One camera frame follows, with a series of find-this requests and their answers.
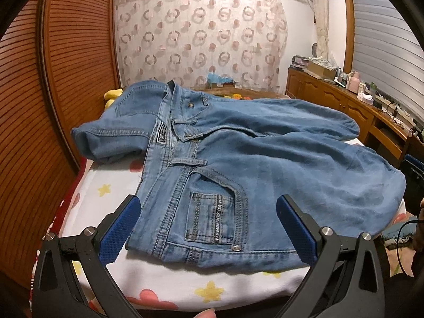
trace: cabinet door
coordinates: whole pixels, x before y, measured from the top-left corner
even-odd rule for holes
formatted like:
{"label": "cabinet door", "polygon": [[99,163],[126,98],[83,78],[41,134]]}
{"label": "cabinet door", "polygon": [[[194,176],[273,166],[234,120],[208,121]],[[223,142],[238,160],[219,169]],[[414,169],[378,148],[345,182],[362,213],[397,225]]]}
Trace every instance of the cabinet door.
{"label": "cabinet door", "polygon": [[300,87],[300,78],[299,78],[300,74],[295,71],[295,70],[289,70],[289,74],[287,76],[287,85],[286,85],[286,89],[287,89],[287,95],[290,98],[298,98],[298,94],[299,94],[299,87]]}
{"label": "cabinet door", "polygon": [[342,111],[343,106],[346,106],[346,97],[337,89],[323,85],[322,105],[334,110]]}
{"label": "cabinet door", "polygon": [[374,115],[350,99],[347,99],[346,104],[343,106],[343,112],[356,121],[360,128],[358,138],[361,142],[365,142]]}
{"label": "cabinet door", "polygon": [[323,91],[316,79],[306,79],[300,86],[298,99],[306,100],[314,104],[322,105]]}

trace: metal rivet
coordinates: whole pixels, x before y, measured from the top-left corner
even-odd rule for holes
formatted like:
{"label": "metal rivet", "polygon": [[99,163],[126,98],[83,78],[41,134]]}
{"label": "metal rivet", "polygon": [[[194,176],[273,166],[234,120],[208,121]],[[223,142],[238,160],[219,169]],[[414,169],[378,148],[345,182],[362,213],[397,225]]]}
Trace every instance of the metal rivet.
{"label": "metal rivet", "polygon": [[54,239],[54,233],[53,232],[47,233],[46,236],[45,236],[45,239],[46,240],[53,240]]}
{"label": "metal rivet", "polygon": [[362,233],[362,238],[364,238],[366,241],[370,241],[372,237],[368,232],[364,232]]}
{"label": "metal rivet", "polygon": [[87,227],[86,229],[84,229],[84,235],[86,235],[87,237],[89,237],[90,235],[93,235],[95,232],[94,227]]}
{"label": "metal rivet", "polygon": [[333,235],[333,230],[330,227],[323,227],[322,233],[326,236]]}

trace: beige curtain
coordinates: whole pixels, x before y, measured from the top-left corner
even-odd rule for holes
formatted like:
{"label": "beige curtain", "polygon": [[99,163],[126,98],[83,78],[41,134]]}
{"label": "beige curtain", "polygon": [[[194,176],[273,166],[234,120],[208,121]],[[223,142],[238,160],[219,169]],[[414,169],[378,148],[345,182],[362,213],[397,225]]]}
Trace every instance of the beige curtain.
{"label": "beige curtain", "polygon": [[205,86],[209,72],[276,91],[287,21],[280,0],[116,0],[125,85],[173,79]]}
{"label": "beige curtain", "polygon": [[317,29],[317,56],[325,59],[329,58],[328,49],[328,0],[312,0],[316,29]]}

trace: yellow plush toy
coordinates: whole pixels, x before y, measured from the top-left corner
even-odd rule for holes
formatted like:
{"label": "yellow plush toy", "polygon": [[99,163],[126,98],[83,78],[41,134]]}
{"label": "yellow plush toy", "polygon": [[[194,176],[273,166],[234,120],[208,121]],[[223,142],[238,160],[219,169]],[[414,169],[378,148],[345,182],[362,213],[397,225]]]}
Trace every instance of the yellow plush toy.
{"label": "yellow plush toy", "polygon": [[104,99],[106,100],[105,111],[113,104],[115,99],[122,94],[122,89],[112,89],[107,91],[104,95]]}

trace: bed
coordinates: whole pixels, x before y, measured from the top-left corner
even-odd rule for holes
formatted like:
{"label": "bed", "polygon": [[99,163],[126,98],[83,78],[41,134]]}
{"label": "bed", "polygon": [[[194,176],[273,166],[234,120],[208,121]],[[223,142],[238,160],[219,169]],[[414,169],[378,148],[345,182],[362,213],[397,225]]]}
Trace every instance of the bed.
{"label": "bed", "polygon": [[[358,139],[347,143],[363,145]],[[97,226],[128,194],[137,191],[143,160],[143,157],[128,156],[113,164],[97,164],[83,159],[78,177],[49,231],[65,237],[77,235],[87,226]],[[402,200],[392,222],[405,216]],[[73,265],[90,306],[102,312],[81,265],[79,262]],[[107,269],[137,309],[199,311],[211,307],[230,309],[292,295],[309,268],[281,273],[230,274],[187,265],[164,265],[123,248],[116,262]]]}

